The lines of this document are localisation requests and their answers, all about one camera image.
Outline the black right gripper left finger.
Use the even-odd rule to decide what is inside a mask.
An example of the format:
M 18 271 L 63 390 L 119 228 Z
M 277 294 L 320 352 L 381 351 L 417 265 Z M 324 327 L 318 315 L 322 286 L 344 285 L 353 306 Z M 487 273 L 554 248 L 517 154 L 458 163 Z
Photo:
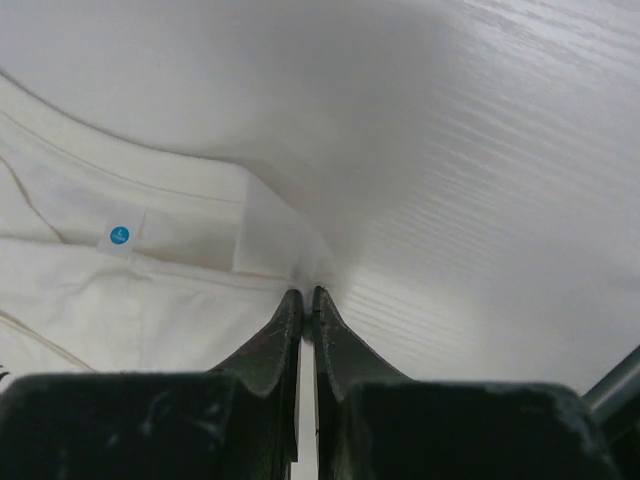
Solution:
M 304 309 L 196 373 L 44 374 L 1 397 L 5 479 L 286 479 Z

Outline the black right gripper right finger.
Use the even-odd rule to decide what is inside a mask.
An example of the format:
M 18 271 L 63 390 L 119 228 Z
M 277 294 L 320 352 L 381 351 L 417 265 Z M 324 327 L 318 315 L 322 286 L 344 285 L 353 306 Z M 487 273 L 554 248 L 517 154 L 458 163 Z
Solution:
M 322 479 L 617 479 L 586 404 L 557 384 L 418 381 L 344 322 L 311 314 Z

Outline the white t shirt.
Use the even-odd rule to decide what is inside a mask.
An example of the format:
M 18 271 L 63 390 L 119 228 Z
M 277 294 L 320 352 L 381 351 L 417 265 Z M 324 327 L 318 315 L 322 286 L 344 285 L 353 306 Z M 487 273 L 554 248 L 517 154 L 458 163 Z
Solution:
M 196 371 L 332 276 L 248 170 L 145 148 L 1 83 L 1 382 Z

